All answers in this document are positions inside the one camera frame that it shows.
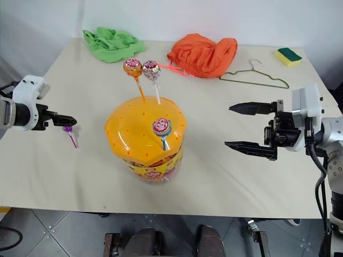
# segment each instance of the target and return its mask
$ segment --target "lollipop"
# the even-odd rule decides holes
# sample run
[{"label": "lollipop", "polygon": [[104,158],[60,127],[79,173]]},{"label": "lollipop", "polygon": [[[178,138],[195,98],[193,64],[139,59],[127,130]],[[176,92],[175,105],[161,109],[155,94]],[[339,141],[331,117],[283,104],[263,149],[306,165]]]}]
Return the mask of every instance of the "lollipop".
[{"label": "lollipop", "polygon": [[156,83],[157,78],[161,74],[161,70],[160,70],[157,62],[156,61],[152,61],[152,60],[146,61],[143,64],[143,74],[144,74],[144,76],[148,80],[151,80],[153,82],[153,85],[155,87],[155,93],[156,93],[157,102],[158,102],[158,104],[161,104],[160,94],[159,94],[159,90],[158,90],[158,85]]},{"label": "lollipop", "polygon": [[73,145],[75,146],[75,148],[77,148],[77,145],[76,145],[76,143],[75,143],[75,141],[73,139],[73,135],[74,135],[73,127],[63,127],[62,129],[63,129],[64,132],[68,133],[71,141],[73,142]]},{"label": "lollipop", "polygon": [[143,90],[140,86],[139,76],[141,75],[142,66],[139,60],[134,58],[129,58],[124,61],[123,69],[127,75],[133,77],[137,83],[138,89],[140,91],[141,97],[145,100]]},{"label": "lollipop", "polygon": [[166,137],[172,132],[171,125],[172,122],[164,118],[159,118],[152,124],[152,130],[154,131],[155,135],[161,137],[164,151],[166,150],[166,146],[168,145],[166,142]]}]

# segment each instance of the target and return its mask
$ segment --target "table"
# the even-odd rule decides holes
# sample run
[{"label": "table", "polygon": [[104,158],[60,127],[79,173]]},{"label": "table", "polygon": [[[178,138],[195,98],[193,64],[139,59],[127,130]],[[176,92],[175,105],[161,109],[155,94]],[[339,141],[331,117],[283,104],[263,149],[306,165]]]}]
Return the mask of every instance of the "table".
[{"label": "table", "polygon": [[[168,64],[172,42],[146,42],[142,62]],[[325,116],[341,113],[302,49],[299,66],[287,68],[274,56],[276,48],[239,47],[230,71],[255,68],[289,82],[291,89],[316,82]],[[244,79],[255,79],[246,74]],[[122,102],[139,96],[122,62],[97,60],[81,39],[72,40],[45,76],[51,86],[41,101],[49,110],[78,121],[79,148],[60,127],[45,132],[9,130],[0,144],[0,205],[73,211],[215,215],[269,218],[319,218],[314,186],[320,172],[305,151],[279,150],[275,162],[233,151],[224,141],[263,144],[271,115],[244,116],[228,111],[235,103],[285,100],[291,90],[239,84],[219,79],[183,77],[163,70],[160,94],[173,100],[188,120],[185,153],[178,175],[164,185],[136,179],[110,150],[104,124]],[[150,81],[141,78],[146,95]],[[330,204],[330,190],[327,202]]]}]

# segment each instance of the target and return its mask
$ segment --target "floor tile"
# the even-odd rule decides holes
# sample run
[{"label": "floor tile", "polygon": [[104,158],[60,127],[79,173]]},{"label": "floor tile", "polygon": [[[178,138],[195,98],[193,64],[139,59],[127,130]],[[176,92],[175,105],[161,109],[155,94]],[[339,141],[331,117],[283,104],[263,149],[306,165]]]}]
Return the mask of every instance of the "floor tile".
[{"label": "floor tile", "polygon": [[181,257],[193,257],[192,248],[183,243],[178,237],[176,237],[169,229],[162,226],[155,220],[147,220],[144,227],[153,227],[156,231],[163,233],[165,240],[165,246],[163,247],[162,255],[167,256],[181,256]]},{"label": "floor tile", "polygon": [[157,215],[156,220],[168,228],[174,235],[193,247],[196,241],[197,229],[200,225],[210,225],[215,228],[221,238],[229,228],[231,217],[194,216],[194,215]]},{"label": "floor tile", "polygon": [[226,256],[260,257],[261,253],[257,243],[247,231],[243,219],[234,218],[223,239]]},{"label": "floor tile", "polygon": [[312,220],[309,236],[307,242],[310,245],[310,248],[319,253],[320,244],[323,239],[323,221],[322,220]]},{"label": "floor tile", "polygon": [[[18,246],[1,252],[4,257],[26,256],[44,237],[43,233],[46,233],[44,226],[30,209],[12,208],[0,225],[17,229],[23,234],[23,240]],[[17,238],[13,232],[0,230],[0,246],[11,245]]]},{"label": "floor tile", "polygon": [[279,221],[272,221],[276,226],[282,228],[283,230],[287,231],[289,234],[291,234],[296,239],[302,241],[303,239],[306,241],[307,236],[310,231],[312,220],[301,220],[301,223],[299,226],[290,226],[286,223],[285,220],[279,220]]},{"label": "floor tile", "polygon": [[[270,255],[273,257],[301,257],[304,245],[288,232],[280,229],[273,222],[257,223],[260,231],[266,231]],[[258,243],[254,243],[247,232],[243,219],[235,218],[224,237],[224,247],[227,256],[260,257]]]},{"label": "floor tile", "polygon": [[97,214],[69,212],[54,227],[52,236],[72,257],[95,257],[103,254],[106,233],[121,233],[123,244],[143,226],[143,215]]},{"label": "floor tile", "polygon": [[318,257],[318,253],[316,253],[315,251],[311,249],[306,248],[304,249],[304,253],[302,257]]},{"label": "floor tile", "polygon": [[68,257],[54,238],[47,235],[33,248],[27,257]]},{"label": "floor tile", "polygon": [[48,230],[53,228],[68,213],[62,210],[33,209],[32,211]]},{"label": "floor tile", "polygon": [[273,222],[257,223],[260,231],[266,231],[268,236],[268,244],[270,255],[273,257],[301,257],[305,244],[300,240],[296,240],[288,232],[281,230]]}]

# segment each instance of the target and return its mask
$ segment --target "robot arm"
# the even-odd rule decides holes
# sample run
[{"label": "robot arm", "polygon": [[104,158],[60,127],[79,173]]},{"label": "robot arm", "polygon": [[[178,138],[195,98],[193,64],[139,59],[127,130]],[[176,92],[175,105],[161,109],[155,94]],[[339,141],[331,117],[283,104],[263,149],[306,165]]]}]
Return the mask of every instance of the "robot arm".
[{"label": "robot arm", "polygon": [[[264,129],[264,144],[238,141],[225,142],[228,147],[239,152],[277,159],[277,148],[296,152],[306,147],[307,155],[320,169],[322,175],[316,184],[316,200],[324,222],[324,238],[320,256],[336,256],[343,253],[343,117],[322,118],[322,107],[316,85],[292,92],[292,112],[284,112],[283,101],[268,103],[240,103],[229,109],[240,114],[270,114],[273,120]],[[322,165],[318,157],[324,157]],[[328,177],[332,191],[332,212],[330,228],[326,224],[326,198],[324,179]],[[319,200],[319,187],[322,186],[323,208]]]},{"label": "robot arm", "polygon": [[13,126],[18,130],[45,130],[49,119],[55,126],[75,125],[73,117],[59,115],[36,103],[49,90],[42,77],[28,75],[15,86],[12,96],[0,92],[0,139]]}]

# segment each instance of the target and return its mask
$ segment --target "purple lollipop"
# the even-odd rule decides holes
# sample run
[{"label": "purple lollipop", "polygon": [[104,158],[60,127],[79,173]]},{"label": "purple lollipop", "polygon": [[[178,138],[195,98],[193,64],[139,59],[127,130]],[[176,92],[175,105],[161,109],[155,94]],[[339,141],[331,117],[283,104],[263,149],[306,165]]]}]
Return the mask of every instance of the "purple lollipop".
[{"label": "purple lollipop", "polygon": [[71,141],[73,142],[73,145],[75,146],[75,148],[77,148],[77,145],[76,145],[76,143],[75,143],[75,141],[73,139],[73,127],[66,127],[66,126],[64,126],[64,127],[62,127],[62,129],[63,129],[64,132],[68,133]]}]

